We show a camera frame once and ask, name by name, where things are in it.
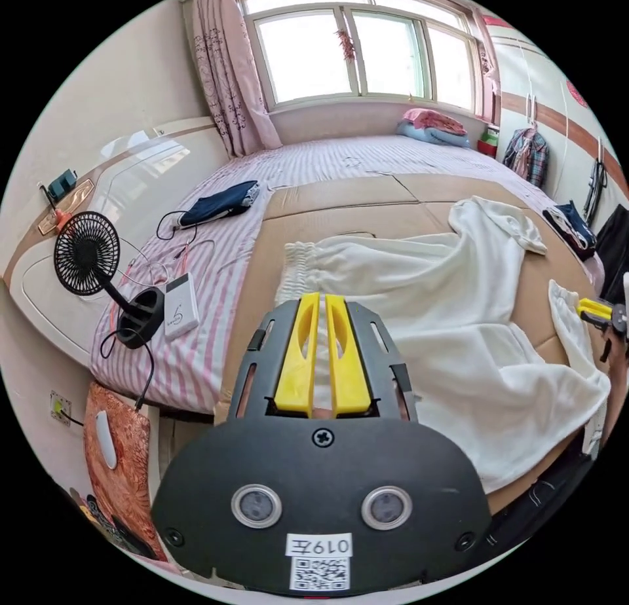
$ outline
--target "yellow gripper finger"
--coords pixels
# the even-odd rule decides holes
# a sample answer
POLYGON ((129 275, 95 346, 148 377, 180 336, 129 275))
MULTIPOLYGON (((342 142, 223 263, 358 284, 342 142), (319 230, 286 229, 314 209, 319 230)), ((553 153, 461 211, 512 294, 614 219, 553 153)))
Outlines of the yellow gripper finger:
POLYGON ((577 314, 581 316, 581 313, 583 312, 588 312, 595 317, 600 317, 601 319, 610 320, 612 308, 611 306, 595 302, 591 299, 582 299, 579 301, 579 305, 577 306, 577 314))
POLYGON ((343 297, 326 295, 326 319, 333 417, 366 413, 372 399, 343 297))
POLYGON ((315 381, 316 328, 319 321, 319 294, 302 296, 297 309, 284 356, 284 365, 275 392, 278 411, 313 416, 313 386, 315 381), (303 349, 308 342, 306 354, 303 349))

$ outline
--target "striped bedsheet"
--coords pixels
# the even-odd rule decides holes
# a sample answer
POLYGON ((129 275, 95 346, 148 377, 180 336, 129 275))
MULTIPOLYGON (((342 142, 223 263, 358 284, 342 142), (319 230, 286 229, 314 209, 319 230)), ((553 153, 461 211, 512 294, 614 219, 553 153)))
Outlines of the striped bedsheet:
MULTIPOLYGON (((179 208, 189 209, 202 196, 218 193, 234 184, 257 179, 260 194, 244 214, 219 219, 198 228, 187 258, 197 292, 201 323, 186 335, 166 342, 163 328, 150 342, 155 373, 146 398, 154 403, 212 413, 218 401, 223 362, 229 334, 256 236, 273 191, 317 181, 368 177, 381 174, 432 173, 476 177, 500 183, 541 213, 552 201, 540 190, 492 158, 470 149, 436 147, 402 136, 373 136, 322 140, 261 151, 232 160, 201 183, 179 208)), ((171 241, 152 237, 142 247, 150 261, 166 266, 176 277, 182 250, 193 230, 179 232, 171 241)), ((600 282, 600 260, 586 269, 590 279, 600 282)), ((138 257, 129 275, 151 284, 159 267, 149 267, 138 257)), ((142 287, 123 278, 119 290, 125 297, 142 287)), ((103 313, 94 334, 91 369, 94 377, 122 393, 139 394, 150 370, 144 348, 128 350, 119 343, 111 355, 100 355, 103 338, 110 332, 111 306, 103 313)))

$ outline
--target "screw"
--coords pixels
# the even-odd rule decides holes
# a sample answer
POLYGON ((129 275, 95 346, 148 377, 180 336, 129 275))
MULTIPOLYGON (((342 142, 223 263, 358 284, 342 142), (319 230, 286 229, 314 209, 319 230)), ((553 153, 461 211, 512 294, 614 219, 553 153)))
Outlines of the screw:
POLYGON ((334 443, 334 435, 327 428, 319 428, 319 430, 315 430, 313 433, 313 442, 319 448, 327 448, 334 443))
POLYGON ((166 529, 166 541, 171 546, 183 546, 183 535, 173 528, 166 529))
POLYGON ((476 541, 476 536, 473 533, 464 533, 454 545, 454 550, 458 553, 463 553, 469 550, 476 541))

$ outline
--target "headboard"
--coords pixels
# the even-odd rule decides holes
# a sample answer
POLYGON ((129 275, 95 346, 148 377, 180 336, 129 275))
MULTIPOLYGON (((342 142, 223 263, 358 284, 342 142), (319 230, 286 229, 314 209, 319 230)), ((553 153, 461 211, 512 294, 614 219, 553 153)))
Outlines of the headboard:
MULTIPOLYGON (((77 187, 60 203, 63 211, 94 210, 114 223, 119 236, 142 248, 159 219, 199 183, 227 163, 218 131, 209 119, 179 121, 170 132, 161 126, 153 137, 111 157, 77 180, 77 187)), ((89 367, 96 324, 109 304, 104 291, 77 297, 66 291, 54 272, 55 232, 47 232, 50 208, 25 231, 4 271, 3 281, 28 320, 53 345, 89 367)), ((119 268, 137 256, 121 241, 119 268)), ((113 279, 116 284, 118 273, 113 279)))

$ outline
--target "pink curtain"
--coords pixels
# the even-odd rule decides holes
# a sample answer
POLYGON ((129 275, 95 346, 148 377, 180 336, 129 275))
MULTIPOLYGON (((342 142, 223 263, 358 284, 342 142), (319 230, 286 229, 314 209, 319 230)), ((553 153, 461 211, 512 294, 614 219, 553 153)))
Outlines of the pink curtain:
POLYGON ((229 156, 281 147, 236 0, 193 0, 192 13, 203 91, 229 156))

